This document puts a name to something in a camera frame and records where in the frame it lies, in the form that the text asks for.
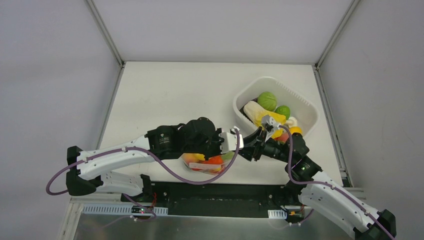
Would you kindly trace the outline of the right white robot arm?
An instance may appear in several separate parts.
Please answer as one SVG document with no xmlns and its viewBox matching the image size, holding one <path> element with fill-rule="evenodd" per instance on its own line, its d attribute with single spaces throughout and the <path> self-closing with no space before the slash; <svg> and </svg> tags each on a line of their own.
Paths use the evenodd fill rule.
<svg viewBox="0 0 424 240">
<path fill-rule="evenodd" d="M 282 188 L 280 206 L 301 204 L 320 213 L 355 240 L 394 240 L 396 217 L 389 210 L 377 210 L 338 185 L 308 157 L 309 148 L 300 133 L 284 143 L 266 139 L 259 127 L 243 138 L 239 155 L 248 161 L 267 156 L 285 162 L 289 181 Z"/>
</svg>

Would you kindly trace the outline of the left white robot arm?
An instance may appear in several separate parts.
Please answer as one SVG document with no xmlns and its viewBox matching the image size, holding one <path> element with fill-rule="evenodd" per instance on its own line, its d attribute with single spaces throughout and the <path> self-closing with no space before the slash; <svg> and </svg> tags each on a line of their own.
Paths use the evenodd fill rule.
<svg viewBox="0 0 424 240">
<path fill-rule="evenodd" d="M 85 196 L 112 186 L 106 176 L 130 165 L 176 160 L 183 154 L 202 154 L 205 159 L 224 150 L 224 131 L 206 117 L 178 125 L 161 125 L 145 135 L 96 151 L 78 146 L 67 149 L 66 188 L 71 196 Z"/>
</svg>

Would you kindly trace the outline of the clear zip top bag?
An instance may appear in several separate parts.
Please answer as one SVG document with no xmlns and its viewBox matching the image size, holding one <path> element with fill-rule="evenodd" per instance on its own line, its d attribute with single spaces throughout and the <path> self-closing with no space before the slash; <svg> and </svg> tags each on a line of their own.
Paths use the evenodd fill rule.
<svg viewBox="0 0 424 240">
<path fill-rule="evenodd" d="M 181 159 L 185 166 L 194 172 L 218 175 L 224 171 L 234 156 L 233 151 L 205 159 L 200 153 L 184 153 Z"/>
</svg>

